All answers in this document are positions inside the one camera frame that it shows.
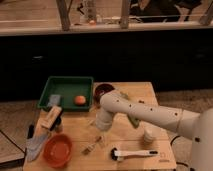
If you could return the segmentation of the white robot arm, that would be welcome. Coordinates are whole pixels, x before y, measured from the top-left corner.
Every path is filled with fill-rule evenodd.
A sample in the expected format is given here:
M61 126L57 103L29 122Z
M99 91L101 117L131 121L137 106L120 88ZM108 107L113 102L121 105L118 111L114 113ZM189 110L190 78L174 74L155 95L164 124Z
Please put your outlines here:
M213 171L213 108L196 113L180 108L152 106L127 100L119 91L113 90L100 98L96 127L108 131L117 113L135 117L190 139L192 148L189 171Z

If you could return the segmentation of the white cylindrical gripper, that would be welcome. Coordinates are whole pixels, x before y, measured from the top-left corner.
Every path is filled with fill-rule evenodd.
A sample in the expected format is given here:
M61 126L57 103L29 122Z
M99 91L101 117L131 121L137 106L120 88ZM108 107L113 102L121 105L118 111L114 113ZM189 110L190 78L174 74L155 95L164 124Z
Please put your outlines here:
M101 108L97 114L95 119L95 125L100 131L108 131L113 123L115 114L113 112L106 111Z

